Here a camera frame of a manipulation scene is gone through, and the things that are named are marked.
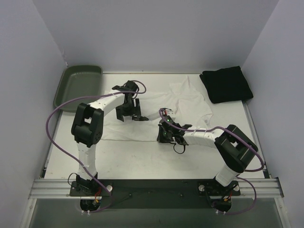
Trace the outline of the white t-shirt with robot print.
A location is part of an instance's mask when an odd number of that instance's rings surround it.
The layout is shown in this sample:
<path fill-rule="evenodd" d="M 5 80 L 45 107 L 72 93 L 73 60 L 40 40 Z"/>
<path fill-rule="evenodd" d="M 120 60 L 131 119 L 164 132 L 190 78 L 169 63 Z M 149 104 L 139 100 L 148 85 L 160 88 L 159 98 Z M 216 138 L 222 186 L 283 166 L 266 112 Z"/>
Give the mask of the white t-shirt with robot print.
<path fill-rule="evenodd" d="M 102 140 L 155 142 L 158 136 L 159 109 L 173 111 L 180 125 L 208 129 L 213 112 L 204 96 L 195 89 L 187 77 L 181 83 L 171 83 L 164 92 L 148 91 L 138 96 L 142 115 L 148 121 L 119 121 L 113 110 L 104 118 Z"/>

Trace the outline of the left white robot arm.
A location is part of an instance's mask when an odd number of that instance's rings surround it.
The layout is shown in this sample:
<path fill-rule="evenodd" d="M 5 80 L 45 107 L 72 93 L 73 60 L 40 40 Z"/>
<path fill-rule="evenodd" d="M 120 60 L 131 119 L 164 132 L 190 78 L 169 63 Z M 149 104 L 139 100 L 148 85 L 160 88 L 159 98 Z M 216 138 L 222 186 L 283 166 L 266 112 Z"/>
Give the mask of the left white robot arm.
<path fill-rule="evenodd" d="M 131 117 L 133 121 L 148 121 L 142 116 L 139 98 L 139 81 L 128 80 L 122 86 L 114 86 L 109 94 L 89 104 L 78 105 L 71 133 L 77 143 L 79 152 L 79 170 L 76 183 L 86 195 L 97 191 L 97 170 L 95 167 L 96 145 L 103 135 L 104 117 L 111 111 L 116 111 L 116 118 L 124 121 Z"/>

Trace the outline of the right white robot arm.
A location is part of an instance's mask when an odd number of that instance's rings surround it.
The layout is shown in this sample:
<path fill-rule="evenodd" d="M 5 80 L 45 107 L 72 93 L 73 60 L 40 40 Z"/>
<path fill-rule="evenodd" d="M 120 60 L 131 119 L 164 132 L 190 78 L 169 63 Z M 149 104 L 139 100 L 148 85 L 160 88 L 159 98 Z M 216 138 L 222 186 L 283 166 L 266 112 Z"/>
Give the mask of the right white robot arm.
<path fill-rule="evenodd" d="M 215 176 L 223 187 L 227 187 L 239 174 L 246 171 L 254 156 L 257 146 L 235 125 L 214 127 L 209 130 L 195 128 L 190 124 L 184 126 L 174 122 L 170 116 L 163 117 L 159 124 L 157 142 L 188 145 L 201 145 L 216 148 L 224 166 Z"/>

